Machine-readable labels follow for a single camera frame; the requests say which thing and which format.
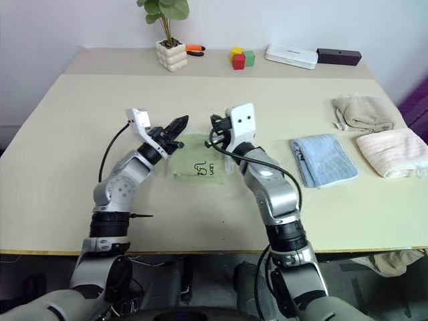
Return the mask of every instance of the red block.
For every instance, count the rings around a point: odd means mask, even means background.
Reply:
[[[237,53],[233,56],[232,61],[234,70],[242,70],[245,67],[245,56],[243,53]]]

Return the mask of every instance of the wooden block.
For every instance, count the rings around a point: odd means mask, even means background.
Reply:
[[[232,50],[230,51],[230,61],[233,62],[233,56],[237,55],[237,54],[242,54],[243,53],[243,49],[240,47],[233,47]]]
[[[235,54],[232,65],[234,70],[242,70],[245,67],[245,56],[242,53]]]
[[[245,66],[252,67],[254,66],[255,54],[252,50],[247,50],[243,52],[245,56]]]

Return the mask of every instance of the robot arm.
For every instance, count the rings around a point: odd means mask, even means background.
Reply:
[[[3,314],[2,320],[98,320],[128,291],[132,264],[124,254],[130,245],[129,219],[146,216],[131,213],[134,196],[155,164],[184,146],[174,139],[185,129],[189,117],[176,118],[164,129],[150,128],[145,110],[127,110],[126,114],[142,145],[119,161],[94,189],[90,236],[83,242],[70,290],[48,293]]]
[[[287,172],[261,147],[253,145],[253,105],[230,108],[225,118],[213,115],[211,123],[213,130],[206,146],[226,152],[229,171],[230,162],[239,165],[245,184],[255,196],[276,266],[271,279],[280,312],[286,318],[298,316],[301,320],[372,320],[346,302],[328,296],[300,220],[300,200],[284,178]]]

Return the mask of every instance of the blue towel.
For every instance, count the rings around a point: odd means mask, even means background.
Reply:
[[[358,176],[336,136],[323,134],[292,141],[305,187],[320,187]]]

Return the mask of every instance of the green towel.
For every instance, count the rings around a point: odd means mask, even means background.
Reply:
[[[226,181],[225,159],[214,148],[205,147],[207,135],[185,134],[178,140],[185,143],[168,158],[169,178],[186,183],[217,183]]]

